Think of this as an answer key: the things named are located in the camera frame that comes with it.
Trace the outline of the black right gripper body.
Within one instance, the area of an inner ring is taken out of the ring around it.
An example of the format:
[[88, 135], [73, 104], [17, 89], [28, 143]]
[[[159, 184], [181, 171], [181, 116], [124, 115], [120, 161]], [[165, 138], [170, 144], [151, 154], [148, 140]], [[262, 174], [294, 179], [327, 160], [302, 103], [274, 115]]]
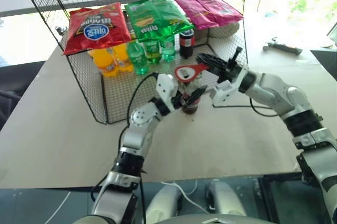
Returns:
[[217, 83], [222, 83], [229, 80], [230, 83], [234, 83], [234, 80], [239, 76], [243, 66], [240, 66], [236, 61], [243, 48], [237, 46], [234, 55], [228, 60], [221, 63], [220, 76]]

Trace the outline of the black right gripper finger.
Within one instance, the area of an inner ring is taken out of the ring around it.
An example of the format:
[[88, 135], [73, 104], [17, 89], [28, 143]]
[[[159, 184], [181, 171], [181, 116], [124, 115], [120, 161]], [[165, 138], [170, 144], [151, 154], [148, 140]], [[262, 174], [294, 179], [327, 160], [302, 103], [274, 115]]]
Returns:
[[210, 72], [218, 77], [217, 82], [224, 82], [225, 80], [227, 80], [226, 71], [224, 69], [221, 69], [219, 67], [212, 67], [210, 68]]
[[206, 70], [214, 70], [218, 69], [224, 71], [227, 67], [227, 62], [217, 57], [215, 55], [206, 54], [206, 53], [199, 53], [196, 56], [196, 61], [198, 64], [206, 65]]

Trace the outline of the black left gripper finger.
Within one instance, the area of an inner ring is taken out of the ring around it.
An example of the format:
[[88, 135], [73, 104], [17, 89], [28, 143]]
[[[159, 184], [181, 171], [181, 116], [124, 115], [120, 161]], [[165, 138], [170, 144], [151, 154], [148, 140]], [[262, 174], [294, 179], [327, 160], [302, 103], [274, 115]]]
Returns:
[[206, 89], [207, 89], [207, 86], [198, 87], [191, 94], [188, 94], [185, 97], [185, 105], [191, 105], [195, 101], [197, 101], [204, 94]]

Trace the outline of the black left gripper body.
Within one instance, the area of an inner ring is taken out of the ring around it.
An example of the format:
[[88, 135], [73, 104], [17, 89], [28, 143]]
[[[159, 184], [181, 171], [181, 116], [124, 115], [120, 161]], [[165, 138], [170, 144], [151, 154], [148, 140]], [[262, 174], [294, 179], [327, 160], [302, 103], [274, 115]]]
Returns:
[[186, 93], [177, 93], [173, 98], [171, 98], [171, 103], [175, 110], [180, 109], [186, 104], [186, 101], [189, 99], [189, 95]]

